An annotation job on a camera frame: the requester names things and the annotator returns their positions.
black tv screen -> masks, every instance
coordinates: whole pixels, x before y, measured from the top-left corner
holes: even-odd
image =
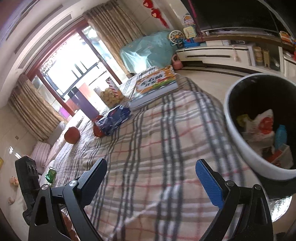
[[[194,18],[188,0],[182,0]],[[286,29],[258,0],[191,0],[200,30],[219,28],[259,28],[274,32]]]

beige curtain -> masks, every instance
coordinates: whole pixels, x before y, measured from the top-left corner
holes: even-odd
[[[24,74],[19,76],[8,100],[13,112],[39,141],[45,141],[64,118],[37,92]]]
[[[125,74],[129,74],[121,60],[119,50],[144,36],[135,21],[115,0],[96,6],[85,12],[83,16],[96,30]]]

pink kettlebell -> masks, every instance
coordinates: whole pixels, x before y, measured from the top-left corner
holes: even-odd
[[[183,68],[183,64],[182,62],[180,61],[180,59],[178,58],[177,54],[175,53],[172,57],[172,62],[173,62],[173,68],[175,70],[178,70],[178,69],[181,69]]]

blue gripper pad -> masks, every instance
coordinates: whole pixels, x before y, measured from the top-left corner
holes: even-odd
[[[222,209],[224,204],[222,189],[200,160],[196,162],[195,172],[212,204]]]

checkered fabric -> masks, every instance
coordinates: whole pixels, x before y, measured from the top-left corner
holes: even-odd
[[[152,71],[122,85],[123,94],[129,96],[135,81]],[[259,183],[228,136],[221,103],[176,76],[178,92],[131,112],[111,136],[94,137],[84,118],[79,142],[66,144],[55,159],[55,186],[81,176],[98,158],[107,160],[107,174],[85,207],[104,240],[199,240],[218,211],[195,174],[200,158],[237,185]]]

